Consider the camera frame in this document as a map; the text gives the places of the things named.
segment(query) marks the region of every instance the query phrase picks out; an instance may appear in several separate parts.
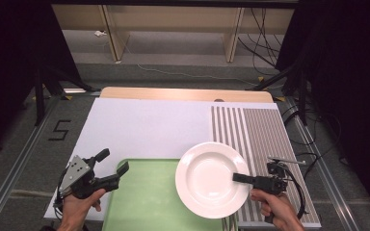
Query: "black cable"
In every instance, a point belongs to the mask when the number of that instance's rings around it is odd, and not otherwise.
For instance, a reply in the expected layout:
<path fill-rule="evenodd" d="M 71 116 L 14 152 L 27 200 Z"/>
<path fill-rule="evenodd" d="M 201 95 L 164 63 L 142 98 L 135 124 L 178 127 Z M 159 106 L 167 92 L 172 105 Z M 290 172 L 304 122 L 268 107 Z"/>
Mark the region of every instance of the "black cable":
<path fill-rule="evenodd" d="M 341 139 L 341 123 L 339 122 L 339 119 L 333 115 L 333 114 L 330 114 L 330 113 L 323 113 L 322 115 L 326 115 L 326 116 L 331 116 L 335 119 L 335 122 L 337 123 L 338 125 L 338 135 L 337 135 L 337 139 L 335 140 L 335 142 L 329 147 L 327 148 L 327 150 L 322 154 L 320 155 L 321 157 L 325 156 L 328 152 L 330 152 L 336 145 L 338 145 L 339 143 L 339 140 Z"/>
<path fill-rule="evenodd" d="M 253 40 L 253 38 L 251 38 L 251 35 L 249 35 L 249 34 L 248 34 L 248 38 L 251 40 L 251 42 L 257 43 L 257 41 Z M 276 52 L 280 52 L 279 50 L 276 50 L 276 49 L 271 48 L 271 47 L 264 46 L 264 45 L 259 44 L 259 43 L 257 43 L 257 46 L 265 48 L 265 49 L 270 49 L 270 50 L 273 50 L 273 51 L 276 51 Z"/>
<path fill-rule="evenodd" d="M 341 163 L 344 166 L 349 166 L 350 165 L 350 164 L 348 164 L 347 159 L 345 157 L 339 157 L 338 161 L 339 161 L 339 163 Z"/>
<path fill-rule="evenodd" d="M 304 195 L 303 188 L 299 184 L 299 182 L 296 180 L 296 178 L 294 177 L 293 173 L 287 167 L 284 167 L 284 170 L 290 176 L 291 180 L 294 183 L 294 186 L 296 187 L 297 193 L 299 194 L 299 198 L 300 198 L 300 209 L 299 209 L 299 212 L 297 213 L 297 218 L 298 219 L 301 219 L 302 216 L 303 216 L 303 214 L 306 214 L 306 211 L 305 211 L 305 195 Z"/>
<path fill-rule="evenodd" d="M 55 215 L 56 215 L 56 218 L 58 220 L 62 220 L 60 217 L 63 215 L 63 199 L 60 195 L 60 187 L 61 187 L 63 179 L 65 178 L 65 175 L 67 173 L 67 169 L 68 169 L 68 167 L 65 168 L 62 171 L 62 174 L 59 178 L 58 187 L 57 187 L 57 190 L 56 190 L 56 199 L 55 199 L 55 202 L 53 204 L 53 207 L 55 209 Z"/>
<path fill-rule="evenodd" d="M 277 60 L 277 58 L 276 58 L 275 53 L 272 51 L 273 49 L 270 46 L 269 41 L 267 41 L 267 38 L 266 38 L 266 31 L 265 31 L 266 29 L 265 29 L 265 25 L 264 25 L 264 22 L 265 22 L 265 19 L 266 19 L 266 9 L 262 9 L 262 24 L 261 24 L 261 26 L 259 25 L 259 22 L 258 22 L 255 14 L 254 14 L 253 8 L 251 8 L 251 14 L 252 14 L 252 16 L 254 18 L 254 21 L 256 22 L 257 28 L 260 31 L 259 38 L 257 39 L 257 44 L 260 41 L 260 37 L 263 36 L 264 41 L 266 43 L 267 53 L 269 54 L 269 58 L 270 58 L 272 64 L 275 65 L 275 63 L 273 62 L 273 59 L 272 59 L 272 55 L 270 54 L 270 51 L 272 52 L 272 54 L 273 54 L 273 56 L 275 57 L 276 60 Z"/>
<path fill-rule="evenodd" d="M 284 111 L 284 113 L 281 114 L 281 117 L 283 117 L 288 111 L 290 111 L 290 109 L 293 109 L 294 107 L 297 107 L 297 106 L 294 105 L 294 106 L 291 106 L 290 108 L 288 108 L 286 111 Z"/>
<path fill-rule="evenodd" d="M 287 119 L 284 120 L 284 127 L 288 124 L 288 122 L 294 117 L 296 116 L 297 114 L 299 113 L 299 111 L 295 111 L 293 114 L 291 114 Z M 295 144 L 298 144 L 298 145 L 311 145 L 311 144 L 314 144 L 316 139 L 317 139 L 317 131 L 316 131 L 316 124 L 317 124 L 317 121 L 319 121 L 318 119 L 315 119 L 314 120 L 314 124 L 313 124 L 313 130 L 314 130 L 314 134 L 313 134 L 313 140 L 310 141 L 310 142 L 307 142 L 307 143 L 303 143 L 303 142 L 298 142 L 298 141 L 293 141 L 291 139 L 289 139 L 291 142 L 295 143 Z"/>
<path fill-rule="evenodd" d="M 305 178 L 307 177 L 307 175 L 309 174 L 309 172 L 311 172 L 314 169 L 314 166 L 317 163 L 317 161 L 321 159 L 321 156 L 319 156 L 319 155 L 317 155 L 315 153 L 312 153 L 312 152 L 302 152 L 300 154 L 297 154 L 296 156 L 303 156 L 303 155 L 313 155 L 313 156 L 315 156 L 315 159 L 308 166 L 307 170 L 305 171 L 305 173 L 303 175 L 303 179 L 305 180 Z"/>
<path fill-rule="evenodd" d="M 240 43 L 242 43 L 242 45 L 243 45 L 243 46 L 245 46 L 245 48 L 246 48 L 247 50 L 249 50 L 250 52 L 252 52 L 252 53 L 253 53 L 253 55 L 257 56 L 258 58 L 260 58 L 261 60 L 263 60 L 263 61 L 264 61 L 264 62 L 266 62 L 267 64 L 271 65 L 272 67 L 275 67 L 275 65 L 274 65 L 274 64 L 272 64 L 272 63 L 270 63 L 270 61 L 266 60 L 266 58 L 264 58 L 263 56 L 261 56 L 261 55 L 257 54 L 257 52 L 255 52 L 254 50 L 252 50 L 251 48 L 249 48 L 249 47 L 248 47 L 244 42 L 242 42 L 242 41 L 240 40 L 240 38 L 238 38 L 238 40 L 240 41 Z"/>
<path fill-rule="evenodd" d="M 314 110 L 311 110 L 311 109 L 306 109 L 305 110 L 308 114 L 316 114 L 317 112 L 316 111 L 314 111 Z M 321 121 L 321 118 L 319 117 L 319 116 L 317 116 L 317 118 L 312 118 L 311 116 L 307 116 L 307 118 L 309 119 L 309 120 L 311 120 L 311 121 L 317 121 L 317 120 L 319 120 L 320 119 L 320 121 Z"/>
<path fill-rule="evenodd" d="M 278 45 L 280 45 L 281 46 L 281 42 L 278 40 L 278 37 L 276 36 L 276 35 L 273 35 L 274 37 L 275 37 L 275 39 L 276 39 L 276 41 L 278 42 Z"/>

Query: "finger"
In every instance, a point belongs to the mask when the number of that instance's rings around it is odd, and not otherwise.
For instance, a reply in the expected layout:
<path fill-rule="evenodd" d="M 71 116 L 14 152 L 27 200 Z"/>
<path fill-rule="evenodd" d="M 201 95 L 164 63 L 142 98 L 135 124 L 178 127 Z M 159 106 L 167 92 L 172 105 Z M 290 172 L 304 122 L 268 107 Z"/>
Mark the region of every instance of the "finger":
<path fill-rule="evenodd" d="M 282 219 L 280 219 L 280 218 L 274 217 L 273 218 L 273 225 L 275 227 L 280 228 L 280 227 L 285 226 L 285 222 Z"/>
<path fill-rule="evenodd" d="M 252 189 L 251 190 L 251 199 L 256 201 L 266 201 L 268 197 L 268 194 L 258 190 L 258 189 Z"/>
<path fill-rule="evenodd" d="M 286 193 L 284 193 L 284 192 L 281 192 L 280 194 L 278 194 L 278 195 L 277 195 L 277 197 L 278 197 L 279 199 L 281 199 L 281 200 L 290 201 L 290 200 L 288 199 L 287 194 L 286 194 Z"/>
<path fill-rule="evenodd" d="M 266 211 L 268 214 L 272 213 L 272 208 L 266 202 L 262 202 L 261 203 L 261 209 L 264 210 L 264 211 Z"/>
<path fill-rule="evenodd" d="M 270 212 L 267 211 L 267 210 L 264 210 L 263 208 L 260 210 L 260 213 L 264 216 L 264 217 L 268 217 L 270 215 Z"/>
<path fill-rule="evenodd" d="M 284 202 L 285 204 L 288 204 L 288 205 L 291 205 L 291 202 L 289 200 L 289 198 L 287 197 L 287 195 L 284 193 L 283 195 L 281 195 L 279 197 L 279 199 Z"/>
<path fill-rule="evenodd" d="M 95 203 L 93 204 L 93 207 L 95 208 L 95 210 L 96 210 L 97 212 L 100 212 L 100 211 L 101 211 L 100 203 L 95 202 Z"/>

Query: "black handle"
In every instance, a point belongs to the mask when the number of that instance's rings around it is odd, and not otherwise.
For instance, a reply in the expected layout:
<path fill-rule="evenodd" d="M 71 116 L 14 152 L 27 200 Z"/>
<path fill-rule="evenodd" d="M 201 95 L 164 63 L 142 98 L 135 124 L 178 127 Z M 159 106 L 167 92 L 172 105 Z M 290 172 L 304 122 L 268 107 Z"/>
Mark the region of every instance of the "black handle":
<path fill-rule="evenodd" d="M 128 169 L 130 169 L 128 162 L 125 162 L 119 167 L 119 169 L 117 169 L 117 175 L 121 177 L 125 172 L 127 172 Z"/>
<path fill-rule="evenodd" d="M 271 224 L 273 224 L 273 218 L 275 217 L 275 214 L 274 213 L 270 213 L 270 215 L 269 216 L 267 216 L 267 217 L 264 217 L 264 221 L 266 222 L 266 223 L 271 223 Z"/>
<path fill-rule="evenodd" d="M 95 155 L 95 160 L 97 162 L 101 162 L 102 160 L 104 160 L 106 157 L 108 157 L 110 155 L 110 150 L 108 148 L 104 148 L 102 151 L 100 151 L 97 155 Z"/>

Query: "wire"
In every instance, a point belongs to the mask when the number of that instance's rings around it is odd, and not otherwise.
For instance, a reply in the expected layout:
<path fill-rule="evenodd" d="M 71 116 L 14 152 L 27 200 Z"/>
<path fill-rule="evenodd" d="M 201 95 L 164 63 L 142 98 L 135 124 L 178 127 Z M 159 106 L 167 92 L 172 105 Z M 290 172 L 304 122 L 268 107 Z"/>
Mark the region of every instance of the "wire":
<path fill-rule="evenodd" d="M 339 122 L 339 119 L 333 115 L 333 114 L 330 114 L 330 113 L 323 113 L 323 115 L 326 115 L 326 116 L 331 116 L 332 118 L 334 118 L 335 122 L 337 123 L 338 125 L 338 135 L 337 135 L 337 138 L 335 140 L 335 142 L 329 147 L 327 148 L 326 151 L 324 151 L 324 153 L 321 155 L 321 157 L 324 157 L 327 153 L 329 153 L 335 146 L 338 145 L 340 139 L 341 139 L 341 123 Z"/>
<path fill-rule="evenodd" d="M 283 169 L 290 176 L 291 180 L 293 181 L 294 186 L 296 187 L 297 193 L 299 194 L 300 209 L 299 209 L 299 212 L 297 213 L 297 218 L 300 219 L 302 218 L 303 214 L 307 214 L 307 212 L 305 211 L 305 196 L 304 196 L 303 188 L 299 184 L 299 182 L 296 180 L 296 178 L 294 177 L 290 169 L 288 169 L 287 167 L 284 167 Z"/>
<path fill-rule="evenodd" d="M 250 52 L 253 53 L 254 56 L 257 56 L 258 58 L 260 58 L 261 60 L 263 60 L 264 62 L 266 62 L 267 64 L 271 65 L 272 67 L 275 67 L 274 64 L 272 64 L 270 61 L 266 60 L 266 58 L 264 58 L 263 56 L 259 55 L 257 52 L 255 52 L 254 50 L 250 49 L 244 42 L 242 42 L 242 40 L 240 38 L 238 38 L 238 40 L 240 41 L 240 43 L 242 43 L 243 46 L 245 46 L 245 48 L 247 50 L 249 50 Z"/>
<path fill-rule="evenodd" d="M 252 85 L 252 86 L 258 86 L 257 84 L 254 84 L 254 83 L 251 83 L 251 82 L 248 82 L 246 80 L 239 79 L 239 78 L 217 77 L 217 76 L 212 76 L 212 75 L 191 75 L 191 74 L 181 73 L 181 72 L 168 72 L 168 71 L 163 71 L 163 70 L 159 70 L 159 69 L 145 68 L 145 67 L 142 67 L 139 64 L 137 64 L 137 66 L 142 70 L 155 71 L 155 72 L 168 74 L 168 75 L 183 75 L 183 76 L 192 77 L 192 78 L 212 78 L 212 79 L 219 79 L 219 80 L 237 80 L 237 81 L 241 81 L 243 83 L 246 83 L 246 84 L 249 84 L 249 85 Z"/>
<path fill-rule="evenodd" d="M 273 50 L 273 51 L 276 51 L 276 52 L 280 52 L 279 50 L 276 50 L 276 49 L 274 49 L 272 47 L 267 47 L 267 46 L 264 46 L 262 44 L 257 43 L 257 41 L 255 41 L 255 40 L 253 40 L 253 38 L 251 38 L 251 35 L 250 34 L 248 34 L 248 38 L 251 40 L 251 42 L 257 44 L 257 46 L 259 46 L 259 47 L 266 48 L 266 49 L 269 49 L 269 50 Z"/>
<path fill-rule="evenodd" d="M 322 157 L 315 154 L 315 153 L 312 153 L 312 152 L 302 152 L 300 154 L 297 154 L 296 156 L 303 156 L 303 155 L 313 155 L 315 156 L 315 159 L 313 160 L 313 162 L 308 166 L 307 170 L 305 171 L 304 175 L 303 175 L 303 179 L 305 180 L 305 178 L 307 177 L 307 175 L 309 174 L 309 172 L 311 172 L 315 166 L 315 164 L 317 163 L 318 160 L 320 160 Z"/>
<path fill-rule="evenodd" d="M 283 117 L 288 111 L 290 111 L 290 109 L 293 109 L 297 107 L 297 105 L 294 105 L 294 106 L 291 106 L 290 108 L 288 108 L 286 111 L 284 111 L 284 113 L 281 114 L 281 117 Z"/>
<path fill-rule="evenodd" d="M 278 37 L 276 36 L 276 35 L 273 35 L 274 37 L 275 37 L 275 39 L 276 39 L 276 41 L 278 42 L 278 45 L 280 45 L 281 46 L 281 42 L 280 42 L 280 40 L 278 40 Z"/>
<path fill-rule="evenodd" d="M 292 109 L 292 108 L 294 108 L 294 107 L 297 107 L 296 105 L 295 106 L 292 106 L 292 107 L 290 107 L 289 109 L 287 109 L 281 116 L 284 116 L 284 114 L 285 113 L 287 113 L 290 109 Z M 297 112 L 298 111 L 295 111 L 293 114 L 291 114 L 285 121 L 284 121 L 284 126 L 286 126 L 287 125 L 287 123 L 290 121 L 290 119 L 291 119 L 291 116 L 296 116 L 297 115 Z M 309 113 L 309 112 L 312 112 L 313 113 L 313 111 L 310 111 L 310 110 L 305 110 L 305 112 L 306 113 Z M 291 142 L 293 142 L 293 143 L 295 143 L 295 144 L 299 144 L 299 145 L 312 145 L 312 144 L 314 144 L 315 143 L 315 141 L 316 141 L 316 138 L 317 138 L 317 132 L 316 132 L 316 124 L 317 124 L 317 122 L 319 122 L 320 120 L 319 120 L 319 117 L 318 118 L 316 118 L 316 119 L 312 119 L 313 121 L 314 121 L 314 124 L 313 124 L 313 131 L 314 131 L 314 135 L 312 136 L 313 137 L 313 139 L 312 139 L 312 141 L 310 141 L 310 142 L 307 142 L 307 143 L 303 143 L 303 142 L 299 142 L 299 141 L 293 141 L 292 139 L 289 139 Z"/>
<path fill-rule="evenodd" d="M 345 157 L 339 157 L 338 158 L 339 163 L 343 164 L 344 166 L 349 166 L 347 159 Z"/>
<path fill-rule="evenodd" d="M 272 52 L 272 54 L 273 54 L 273 56 L 275 57 L 276 60 L 277 60 L 277 57 L 276 57 L 275 53 L 273 52 L 273 49 L 272 49 L 269 41 L 267 41 L 267 38 L 266 38 L 266 28 L 265 28 L 265 25 L 264 25 L 264 22 L 266 20 L 266 9 L 262 9 L 262 23 L 261 23 L 261 26 L 260 26 L 260 24 L 259 24 L 259 22 L 258 22 L 258 20 L 256 18 L 256 15 L 254 14 L 253 8 L 251 8 L 251 14 L 252 14 L 252 16 L 254 18 L 254 21 L 256 22 L 257 28 L 260 31 L 259 37 L 257 39 L 257 44 L 260 41 L 261 36 L 263 36 L 264 41 L 266 43 L 267 53 L 269 54 L 269 58 L 270 58 L 271 62 L 273 63 L 273 65 L 275 65 L 275 63 L 274 63 L 274 61 L 272 59 L 272 55 L 270 54 L 270 52 Z"/>
<path fill-rule="evenodd" d="M 60 218 L 60 217 L 63 216 L 63 199 L 60 195 L 60 187 L 61 187 L 63 179 L 65 178 L 65 175 L 67 173 L 67 169 L 68 169 L 68 167 L 65 168 L 62 171 L 61 177 L 59 178 L 58 187 L 57 187 L 57 190 L 56 190 L 56 199 L 55 199 L 55 202 L 53 203 L 53 208 L 55 210 L 55 215 L 56 215 L 56 218 L 58 220 L 62 220 L 62 218 Z"/>

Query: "hand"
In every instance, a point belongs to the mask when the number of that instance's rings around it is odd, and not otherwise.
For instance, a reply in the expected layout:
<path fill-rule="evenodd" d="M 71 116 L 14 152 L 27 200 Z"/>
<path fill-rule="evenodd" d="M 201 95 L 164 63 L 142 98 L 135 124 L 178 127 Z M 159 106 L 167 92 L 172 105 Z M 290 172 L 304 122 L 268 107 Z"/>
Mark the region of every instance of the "hand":
<path fill-rule="evenodd" d="M 273 224 L 283 231 L 302 231 L 304 227 L 285 193 L 272 195 L 261 190 L 252 189 L 251 199 L 261 202 L 261 214 L 265 217 L 273 213 Z"/>
<path fill-rule="evenodd" d="M 82 230 L 90 208 L 93 206 L 97 212 L 101 211 L 98 201 L 105 193 L 104 189 L 100 189 L 86 199 L 78 199 L 73 195 L 68 195 L 63 202 L 63 218 L 58 231 Z"/>

